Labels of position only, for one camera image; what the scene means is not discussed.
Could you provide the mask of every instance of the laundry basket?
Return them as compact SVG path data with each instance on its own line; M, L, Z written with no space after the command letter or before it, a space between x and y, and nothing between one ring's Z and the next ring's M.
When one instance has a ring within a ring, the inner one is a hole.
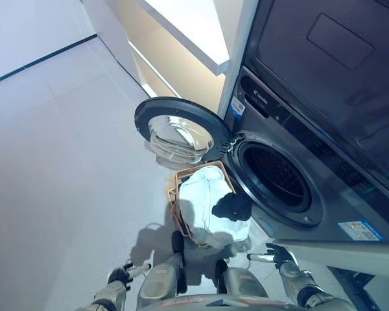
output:
M191 240L194 240L193 234L191 231L191 228L182 218L182 214L180 212L179 208L179 186L183 183L182 179L186 177L192 176L197 170L200 170L203 167L209 167L211 165L214 165L216 167L219 167L221 171L223 172L225 176L225 181L228 184L229 188L232 190L232 192L235 192L235 189L233 188L233 185L229 179L228 173L225 170L225 167L221 161L214 161L209 162L203 165L199 165L197 167L191 167L186 168L184 170L178 170L175 175L174 182L169 187L167 194L170 201L170 207L171 207L171 215L176 220L176 223L179 227L180 232L183 236L190 238ZM200 247L206 248L208 247L207 244L199 245Z

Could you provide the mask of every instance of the washing machine door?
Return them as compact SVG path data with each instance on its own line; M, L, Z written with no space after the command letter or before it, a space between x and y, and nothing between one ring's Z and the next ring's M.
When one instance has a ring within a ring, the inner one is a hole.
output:
M137 107L134 122L158 156L179 164L218 160L231 141L231 132L220 117L181 98L145 100Z

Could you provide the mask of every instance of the black garment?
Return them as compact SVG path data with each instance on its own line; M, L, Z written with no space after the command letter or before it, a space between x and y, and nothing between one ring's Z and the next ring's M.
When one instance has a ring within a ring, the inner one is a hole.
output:
M232 222L248 220L252 215L252 203L244 194L228 193L212 208L216 217L226 217Z

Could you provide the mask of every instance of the white towel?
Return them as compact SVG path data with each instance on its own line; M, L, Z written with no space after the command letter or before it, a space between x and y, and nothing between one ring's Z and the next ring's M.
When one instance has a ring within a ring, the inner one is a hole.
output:
M250 221L232 222L212 214L219 199L231 192L221 169L209 166L197 170L179 190L179 206L184 221L189 225L197 244L213 248L243 241L248 238Z

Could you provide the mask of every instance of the stacked washer dryer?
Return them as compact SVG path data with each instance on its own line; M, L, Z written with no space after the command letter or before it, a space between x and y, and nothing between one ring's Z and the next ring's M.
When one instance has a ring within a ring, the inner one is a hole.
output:
M274 238L389 243L389 0L261 1L224 121L152 98L159 156L223 158Z

